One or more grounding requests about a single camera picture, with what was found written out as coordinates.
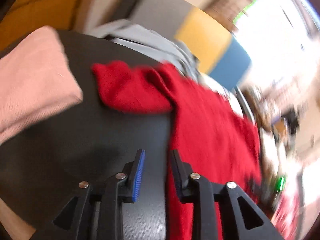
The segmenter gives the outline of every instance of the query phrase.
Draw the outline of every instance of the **table top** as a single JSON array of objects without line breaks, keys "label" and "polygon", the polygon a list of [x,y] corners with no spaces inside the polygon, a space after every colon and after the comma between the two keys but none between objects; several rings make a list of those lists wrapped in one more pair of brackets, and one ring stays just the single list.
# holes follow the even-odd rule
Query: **table top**
[{"label": "table top", "polygon": [[[146,151],[140,198],[124,204],[124,238],[164,239],[166,150],[171,115],[132,115],[104,106],[93,63],[157,64],[134,50],[75,32],[59,31],[84,101],[19,133],[0,146],[0,197],[39,229],[79,182],[102,181]],[[3,57],[10,49],[0,53]]]}]

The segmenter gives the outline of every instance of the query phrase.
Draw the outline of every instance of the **red sweater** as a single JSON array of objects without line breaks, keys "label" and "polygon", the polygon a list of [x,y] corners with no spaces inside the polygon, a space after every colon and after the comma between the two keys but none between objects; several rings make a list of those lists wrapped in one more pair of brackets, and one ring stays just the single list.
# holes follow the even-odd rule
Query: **red sweater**
[{"label": "red sweater", "polygon": [[[250,177],[260,181],[257,129],[236,115],[218,93],[182,77],[169,63],[130,69],[114,61],[95,64],[92,70],[101,100],[113,109],[137,114],[173,110],[169,150],[178,149],[194,172],[216,183],[235,181],[245,191]],[[170,169],[167,205],[170,240],[191,240],[193,205],[179,202]]]}]

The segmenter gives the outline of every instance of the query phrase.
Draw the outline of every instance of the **pink garment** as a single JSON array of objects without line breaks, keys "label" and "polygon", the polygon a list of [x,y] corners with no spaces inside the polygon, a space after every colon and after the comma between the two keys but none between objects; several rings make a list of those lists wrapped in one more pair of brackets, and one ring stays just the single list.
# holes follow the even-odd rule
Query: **pink garment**
[{"label": "pink garment", "polygon": [[83,100],[58,34],[49,26],[0,60],[0,86],[0,144]]}]

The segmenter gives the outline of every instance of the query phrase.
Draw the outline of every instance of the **silver rivet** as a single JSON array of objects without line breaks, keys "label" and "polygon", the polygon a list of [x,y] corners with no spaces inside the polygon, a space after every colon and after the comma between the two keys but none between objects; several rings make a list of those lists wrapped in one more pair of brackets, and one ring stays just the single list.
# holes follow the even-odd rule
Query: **silver rivet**
[{"label": "silver rivet", "polygon": [[80,188],[87,188],[87,187],[89,187],[89,182],[87,182],[87,181],[81,181],[81,182],[79,183],[79,187],[80,187]]},{"label": "silver rivet", "polygon": [[190,174],[190,178],[192,178],[192,179],[200,179],[200,177],[201,177],[201,176],[200,176],[199,173],[195,173],[195,172],[194,172],[194,173],[191,173],[191,174]]},{"label": "silver rivet", "polygon": [[127,175],[125,175],[124,173],[120,172],[116,174],[116,178],[117,179],[125,179],[127,177]]},{"label": "silver rivet", "polygon": [[229,181],[227,183],[227,187],[228,188],[235,188],[235,187],[237,187],[237,184],[235,182],[233,182],[233,181]]}]

